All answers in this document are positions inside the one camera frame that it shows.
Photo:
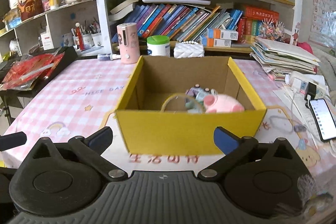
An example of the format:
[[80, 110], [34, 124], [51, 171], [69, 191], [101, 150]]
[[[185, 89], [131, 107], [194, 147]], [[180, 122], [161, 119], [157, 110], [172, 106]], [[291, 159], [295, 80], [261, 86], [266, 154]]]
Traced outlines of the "stack of papers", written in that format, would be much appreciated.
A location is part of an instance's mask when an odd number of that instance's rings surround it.
[[284, 81], [292, 72], [316, 74], [320, 59], [301, 47], [257, 37], [251, 54], [274, 81]]

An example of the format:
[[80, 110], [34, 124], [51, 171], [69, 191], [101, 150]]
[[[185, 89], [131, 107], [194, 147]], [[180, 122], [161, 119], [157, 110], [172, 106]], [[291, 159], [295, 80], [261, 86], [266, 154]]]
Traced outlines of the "white pen holder cups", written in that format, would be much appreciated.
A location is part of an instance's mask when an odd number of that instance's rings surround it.
[[96, 34], [85, 34], [82, 35], [84, 48], [92, 47], [102, 47], [102, 35], [101, 33]]

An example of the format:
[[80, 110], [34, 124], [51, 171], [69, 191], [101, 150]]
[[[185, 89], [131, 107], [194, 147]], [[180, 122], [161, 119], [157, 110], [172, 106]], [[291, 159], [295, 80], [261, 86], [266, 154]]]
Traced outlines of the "yellow tape roll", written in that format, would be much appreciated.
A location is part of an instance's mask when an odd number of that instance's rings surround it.
[[174, 93], [165, 99], [161, 106], [160, 112], [187, 112], [185, 108], [186, 100], [195, 100], [193, 97], [187, 96], [185, 93]]

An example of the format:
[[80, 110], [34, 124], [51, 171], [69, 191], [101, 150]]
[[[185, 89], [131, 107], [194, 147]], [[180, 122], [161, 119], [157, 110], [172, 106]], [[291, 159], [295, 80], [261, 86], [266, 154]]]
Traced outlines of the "pink humidifier cylinder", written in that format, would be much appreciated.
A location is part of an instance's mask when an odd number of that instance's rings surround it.
[[119, 24], [117, 26], [117, 38], [121, 62], [124, 64], [137, 63], [140, 57], [137, 24]]

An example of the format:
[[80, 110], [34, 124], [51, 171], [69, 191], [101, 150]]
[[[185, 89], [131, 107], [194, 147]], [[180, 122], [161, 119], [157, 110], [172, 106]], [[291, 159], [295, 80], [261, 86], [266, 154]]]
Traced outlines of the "yellow cardboard box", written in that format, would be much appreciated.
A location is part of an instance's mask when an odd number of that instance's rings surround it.
[[[199, 85], [236, 99], [243, 110], [206, 111], [187, 94]], [[123, 91], [116, 117], [127, 150], [147, 155], [216, 155], [214, 130], [254, 136], [266, 106], [230, 57], [142, 56]]]

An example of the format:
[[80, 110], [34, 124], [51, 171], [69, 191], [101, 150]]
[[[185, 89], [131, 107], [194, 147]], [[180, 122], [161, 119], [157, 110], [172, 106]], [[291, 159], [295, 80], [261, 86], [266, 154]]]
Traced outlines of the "blue spray bottle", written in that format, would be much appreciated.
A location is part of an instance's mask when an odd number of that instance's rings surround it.
[[97, 56], [97, 59], [99, 61], [110, 61], [110, 60], [118, 60], [120, 59], [121, 56], [118, 54], [114, 54], [114, 53], [100, 53]]

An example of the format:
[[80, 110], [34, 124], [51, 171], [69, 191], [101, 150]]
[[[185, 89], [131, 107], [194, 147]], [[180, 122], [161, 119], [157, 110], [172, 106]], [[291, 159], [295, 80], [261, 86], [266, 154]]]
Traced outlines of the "pink plush pig toy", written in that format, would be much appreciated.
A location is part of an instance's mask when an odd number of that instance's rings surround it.
[[207, 95], [203, 104], [206, 113], [236, 113], [245, 110], [238, 100], [225, 94]]

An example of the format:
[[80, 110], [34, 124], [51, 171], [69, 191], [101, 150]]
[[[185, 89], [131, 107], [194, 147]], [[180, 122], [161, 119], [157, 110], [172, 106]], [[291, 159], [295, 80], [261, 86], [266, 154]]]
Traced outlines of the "red packaged decorations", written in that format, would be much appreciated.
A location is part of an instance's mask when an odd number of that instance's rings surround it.
[[16, 61], [1, 82], [1, 91], [32, 90], [37, 80], [46, 80], [57, 67], [64, 53], [46, 53]]

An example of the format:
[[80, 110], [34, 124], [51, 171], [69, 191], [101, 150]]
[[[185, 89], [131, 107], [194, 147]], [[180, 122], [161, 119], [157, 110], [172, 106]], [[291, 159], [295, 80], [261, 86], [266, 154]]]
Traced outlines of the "grey toy car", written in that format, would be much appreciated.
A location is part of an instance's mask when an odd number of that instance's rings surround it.
[[193, 87], [189, 88], [186, 91], [186, 95], [193, 97], [199, 103], [204, 102], [204, 98], [207, 95], [217, 95], [217, 91], [215, 89], [210, 88], [202, 88], [199, 84], [195, 84]]

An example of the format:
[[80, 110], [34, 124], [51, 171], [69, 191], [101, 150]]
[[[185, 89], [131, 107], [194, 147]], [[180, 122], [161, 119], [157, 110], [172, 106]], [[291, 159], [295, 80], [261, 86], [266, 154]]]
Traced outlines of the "black electronic keyboard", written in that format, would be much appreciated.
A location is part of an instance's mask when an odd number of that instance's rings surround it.
[[1, 69], [1, 96], [36, 96], [77, 59], [74, 47], [60, 47], [7, 62]]

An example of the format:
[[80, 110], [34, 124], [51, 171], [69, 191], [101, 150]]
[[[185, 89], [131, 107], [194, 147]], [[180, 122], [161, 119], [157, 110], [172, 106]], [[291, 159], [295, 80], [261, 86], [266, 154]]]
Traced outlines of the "row of leaning books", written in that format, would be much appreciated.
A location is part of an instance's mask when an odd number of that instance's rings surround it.
[[243, 16], [242, 10], [221, 9], [207, 10], [204, 7], [183, 4], [132, 3], [119, 12], [109, 15], [109, 20], [118, 24], [135, 23], [138, 37], [163, 35], [171, 40], [199, 42], [207, 36], [209, 29], [235, 31]]

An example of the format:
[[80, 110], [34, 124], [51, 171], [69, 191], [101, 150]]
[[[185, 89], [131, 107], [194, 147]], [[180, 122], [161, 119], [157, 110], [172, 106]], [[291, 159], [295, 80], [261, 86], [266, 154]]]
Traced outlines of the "white quilted purse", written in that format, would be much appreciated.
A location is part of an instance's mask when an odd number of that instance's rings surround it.
[[181, 42], [174, 46], [174, 58], [204, 57], [205, 50], [202, 44], [197, 42]]

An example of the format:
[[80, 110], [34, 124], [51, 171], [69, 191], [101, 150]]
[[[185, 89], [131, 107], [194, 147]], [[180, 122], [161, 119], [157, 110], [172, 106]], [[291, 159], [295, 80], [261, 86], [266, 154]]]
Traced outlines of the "fortune god paper bag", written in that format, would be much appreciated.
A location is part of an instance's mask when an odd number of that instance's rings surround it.
[[18, 0], [21, 21], [25, 21], [44, 12], [42, 0]]

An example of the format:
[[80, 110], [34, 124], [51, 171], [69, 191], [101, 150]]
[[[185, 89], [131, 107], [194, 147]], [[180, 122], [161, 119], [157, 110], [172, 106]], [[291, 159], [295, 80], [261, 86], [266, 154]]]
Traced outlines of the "white jar green lid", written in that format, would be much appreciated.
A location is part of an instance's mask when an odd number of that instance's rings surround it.
[[147, 54], [150, 56], [170, 57], [170, 39], [164, 35], [154, 35], [147, 38]]

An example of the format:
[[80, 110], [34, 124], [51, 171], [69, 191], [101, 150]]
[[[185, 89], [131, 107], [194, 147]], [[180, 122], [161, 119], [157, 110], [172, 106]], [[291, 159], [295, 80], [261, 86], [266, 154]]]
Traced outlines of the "orange white medicine boxes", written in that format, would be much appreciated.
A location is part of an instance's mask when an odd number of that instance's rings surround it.
[[234, 30], [221, 30], [208, 28], [205, 35], [200, 36], [200, 42], [205, 47], [230, 48], [232, 42], [238, 40], [238, 32]]

